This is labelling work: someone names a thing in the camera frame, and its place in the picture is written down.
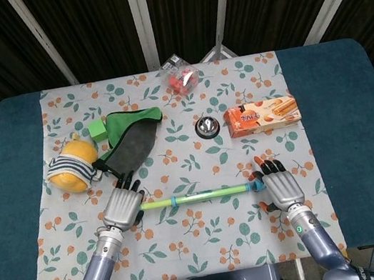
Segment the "right silver orange-tipped robot hand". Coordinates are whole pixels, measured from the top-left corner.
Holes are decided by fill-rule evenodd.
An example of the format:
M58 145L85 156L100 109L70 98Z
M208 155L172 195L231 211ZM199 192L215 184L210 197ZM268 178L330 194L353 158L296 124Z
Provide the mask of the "right silver orange-tipped robot hand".
M259 156L253 159L260 167L252 173L252 190L259 192L266 190L269 193L270 202L260 203L260 206L267 213L274 211L286 212L294 204L303 204L305 195L293 177L292 173L287 171L284 165L276 159L262 160Z

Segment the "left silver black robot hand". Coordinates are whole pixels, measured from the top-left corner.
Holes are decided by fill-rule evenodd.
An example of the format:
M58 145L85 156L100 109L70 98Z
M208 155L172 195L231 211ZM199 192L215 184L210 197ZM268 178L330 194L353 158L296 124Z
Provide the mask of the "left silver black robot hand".
M107 227L116 227L122 232L139 223L143 213L141 202L144 191L140 190L141 180L133 179L134 171L122 175L116 183L108 204L104 210L103 223Z

